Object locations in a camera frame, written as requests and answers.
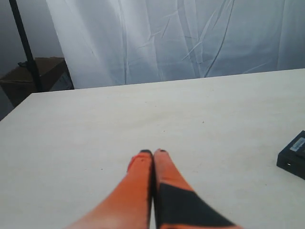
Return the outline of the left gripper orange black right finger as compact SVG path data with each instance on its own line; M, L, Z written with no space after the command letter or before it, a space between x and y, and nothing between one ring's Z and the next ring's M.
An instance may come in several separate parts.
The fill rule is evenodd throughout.
M205 203L185 181L167 151L154 153L158 229L240 229Z

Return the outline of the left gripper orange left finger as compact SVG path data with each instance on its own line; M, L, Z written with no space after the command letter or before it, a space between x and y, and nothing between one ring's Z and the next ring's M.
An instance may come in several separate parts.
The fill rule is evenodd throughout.
M153 155L132 157L125 177L98 206L69 229L148 229L152 204Z

